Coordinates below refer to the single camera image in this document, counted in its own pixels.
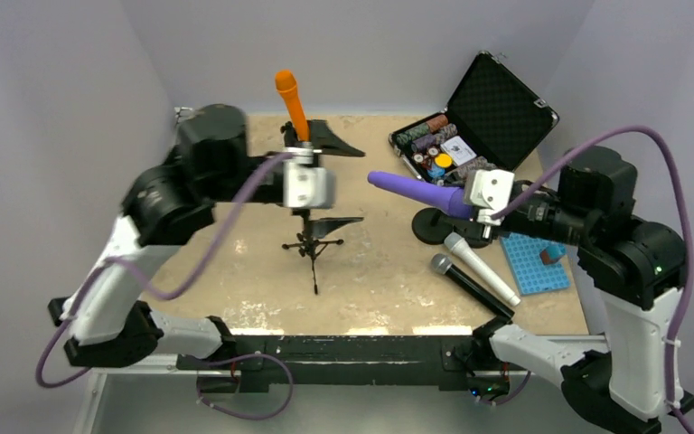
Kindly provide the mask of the black tripod shock-mount stand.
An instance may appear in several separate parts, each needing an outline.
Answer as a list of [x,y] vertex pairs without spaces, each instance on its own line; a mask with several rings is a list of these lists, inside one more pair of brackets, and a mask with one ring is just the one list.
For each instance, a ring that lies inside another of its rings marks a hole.
[[291,212],[293,216],[300,217],[302,219],[302,230],[296,234],[297,242],[295,243],[284,243],[281,245],[283,250],[297,249],[298,254],[302,258],[310,259],[311,271],[313,276],[313,287],[314,293],[319,294],[319,287],[317,284],[317,276],[315,271],[315,262],[318,257],[323,253],[326,247],[329,245],[342,245],[344,243],[343,239],[325,241],[324,239],[316,240],[313,239],[309,234],[311,211],[309,209],[293,210]]

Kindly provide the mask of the black clip stand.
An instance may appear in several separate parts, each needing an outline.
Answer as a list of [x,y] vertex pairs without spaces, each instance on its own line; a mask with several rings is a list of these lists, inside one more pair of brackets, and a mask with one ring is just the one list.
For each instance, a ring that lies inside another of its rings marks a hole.
[[427,245],[441,245],[455,231],[455,226],[437,208],[425,208],[412,218],[411,230],[418,241]]
[[492,243],[490,235],[485,235],[485,226],[479,222],[460,221],[454,224],[455,232],[462,236],[473,249],[482,249]]

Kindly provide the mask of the orange microphone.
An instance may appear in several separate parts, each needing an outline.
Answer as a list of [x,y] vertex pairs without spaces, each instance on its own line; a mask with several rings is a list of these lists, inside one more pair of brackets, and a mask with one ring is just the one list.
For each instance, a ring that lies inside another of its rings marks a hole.
[[275,75],[277,92],[286,105],[298,139],[310,141],[310,128],[299,97],[297,80],[290,70],[278,71]]

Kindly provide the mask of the purple microphone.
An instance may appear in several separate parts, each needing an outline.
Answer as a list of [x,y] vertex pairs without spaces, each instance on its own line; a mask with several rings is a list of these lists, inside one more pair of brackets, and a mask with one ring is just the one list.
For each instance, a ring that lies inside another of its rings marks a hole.
[[460,187],[439,186],[381,171],[369,172],[367,181],[384,191],[436,208],[450,217],[469,219],[473,215],[474,207],[464,202],[464,189]]

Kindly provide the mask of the white microphone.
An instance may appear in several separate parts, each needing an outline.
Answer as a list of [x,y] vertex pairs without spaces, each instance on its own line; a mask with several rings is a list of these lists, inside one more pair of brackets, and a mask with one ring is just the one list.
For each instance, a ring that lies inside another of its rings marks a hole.
[[472,269],[503,301],[516,307],[521,299],[517,293],[469,246],[467,240],[456,232],[444,239],[445,247]]

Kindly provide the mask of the black silver-mesh microphone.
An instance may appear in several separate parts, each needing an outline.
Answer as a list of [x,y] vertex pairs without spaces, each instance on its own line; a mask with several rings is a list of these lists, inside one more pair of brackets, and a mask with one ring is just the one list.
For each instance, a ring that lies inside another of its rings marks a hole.
[[470,297],[481,303],[495,316],[512,319],[514,311],[505,303],[501,302],[496,296],[491,294],[481,284],[469,277],[464,271],[456,266],[453,261],[443,253],[435,254],[430,260],[433,271],[454,282]]

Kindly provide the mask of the round-base shock-mount stand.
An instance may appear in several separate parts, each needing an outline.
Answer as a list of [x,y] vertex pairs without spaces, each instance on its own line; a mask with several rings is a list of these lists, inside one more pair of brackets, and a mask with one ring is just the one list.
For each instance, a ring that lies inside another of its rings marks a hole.
[[304,140],[297,135],[295,126],[292,121],[287,121],[281,128],[280,132],[283,140],[284,148],[305,148],[314,150],[314,145],[309,140]]

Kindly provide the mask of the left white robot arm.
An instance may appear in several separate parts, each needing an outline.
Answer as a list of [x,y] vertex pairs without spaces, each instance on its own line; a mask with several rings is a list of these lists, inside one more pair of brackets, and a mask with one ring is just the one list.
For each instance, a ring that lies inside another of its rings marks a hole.
[[335,202],[334,173],[322,156],[359,157],[321,119],[308,124],[301,139],[291,123],[281,128],[284,146],[253,156],[248,151],[247,118],[237,107],[212,104],[188,111],[176,127],[165,160],[145,170],[124,196],[113,231],[86,282],[71,297],[55,298],[49,310],[69,336],[63,350],[82,368],[122,368],[152,354],[183,354],[212,370],[232,361],[234,337],[216,316],[170,316],[141,296],[155,273],[193,235],[212,225],[217,203],[233,208],[218,232],[223,239],[245,203],[271,203],[303,221],[296,247],[315,259],[328,234],[344,218],[312,219],[313,210]]

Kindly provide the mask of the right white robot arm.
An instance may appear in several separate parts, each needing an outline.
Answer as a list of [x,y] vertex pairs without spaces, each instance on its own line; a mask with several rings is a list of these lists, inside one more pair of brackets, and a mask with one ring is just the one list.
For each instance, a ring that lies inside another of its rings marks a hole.
[[471,355],[492,368],[515,363],[552,382],[585,421],[613,433],[658,433],[673,404],[694,396],[665,377],[666,334],[687,280],[685,241],[633,214],[636,168],[593,146],[504,217],[502,229],[577,248],[579,267],[605,305],[608,348],[573,349],[505,317],[474,330]]

